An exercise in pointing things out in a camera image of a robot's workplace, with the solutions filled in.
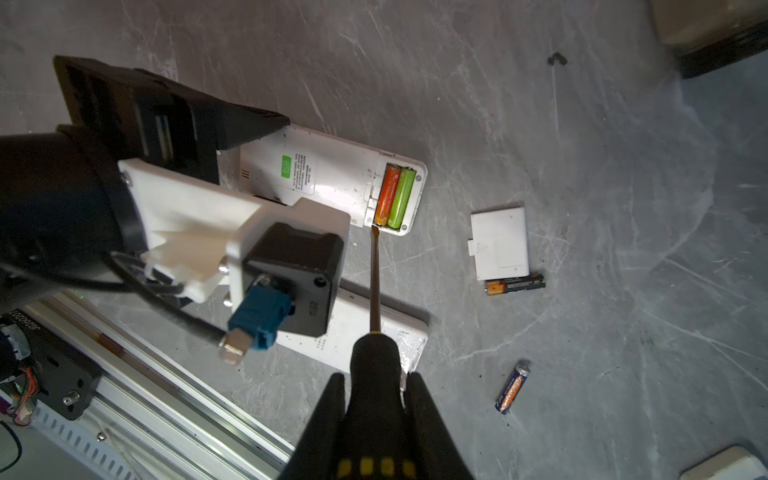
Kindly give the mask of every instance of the black and orange battery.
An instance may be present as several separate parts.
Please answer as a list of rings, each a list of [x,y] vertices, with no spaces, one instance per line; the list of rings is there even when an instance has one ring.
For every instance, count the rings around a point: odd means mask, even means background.
[[[520,392],[520,389],[530,373],[531,370],[523,362],[518,362],[515,369],[512,370],[509,380],[507,380],[504,389],[498,395],[498,399],[496,400],[496,409],[502,415],[507,415],[507,413],[509,413],[509,407],[512,405],[512,402],[515,401],[515,397],[518,396],[518,392]]]
[[[501,295],[502,293],[518,292],[519,290],[536,290],[547,286],[547,280],[540,273],[515,278],[500,278],[485,281],[485,293]]]
[[[400,167],[388,164],[384,180],[382,182],[382,191],[379,195],[379,205],[376,207],[376,216],[373,222],[384,226],[389,221],[389,212],[392,210],[392,203],[395,201],[397,185],[400,183]]]

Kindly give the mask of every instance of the green eco label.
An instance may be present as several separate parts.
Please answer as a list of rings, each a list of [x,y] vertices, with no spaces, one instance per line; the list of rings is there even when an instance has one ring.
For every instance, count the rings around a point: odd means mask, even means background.
[[[283,155],[283,169],[280,171],[280,176],[290,178],[290,157],[288,155]]]

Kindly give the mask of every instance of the blue and orange battery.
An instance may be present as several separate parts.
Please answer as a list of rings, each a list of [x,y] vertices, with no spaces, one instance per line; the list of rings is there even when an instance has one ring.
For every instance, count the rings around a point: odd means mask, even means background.
[[[387,165],[379,194],[379,204],[373,218],[374,223],[393,230],[400,229],[415,177],[415,170],[392,164]]]
[[[496,409],[502,415],[507,415],[509,412],[509,407],[512,405],[512,402],[515,401],[515,397],[518,396],[518,392],[520,392],[529,373],[531,373],[531,370],[523,362],[519,362],[515,366],[515,369],[512,370],[509,380],[507,380],[504,389],[496,400]]]

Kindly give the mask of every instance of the blue connector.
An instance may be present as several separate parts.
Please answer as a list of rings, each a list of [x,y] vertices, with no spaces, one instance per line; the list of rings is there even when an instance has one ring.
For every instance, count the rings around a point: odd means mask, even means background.
[[[227,324],[229,331],[243,329],[253,337],[251,348],[266,350],[275,343],[277,329],[291,309],[285,293],[268,286],[254,285]]]

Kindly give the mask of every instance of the metal connector nut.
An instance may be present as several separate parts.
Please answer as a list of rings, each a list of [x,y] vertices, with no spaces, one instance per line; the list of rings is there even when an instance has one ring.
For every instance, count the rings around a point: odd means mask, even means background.
[[[253,345],[253,337],[243,329],[234,329],[221,341],[219,356],[224,362],[239,365]]]

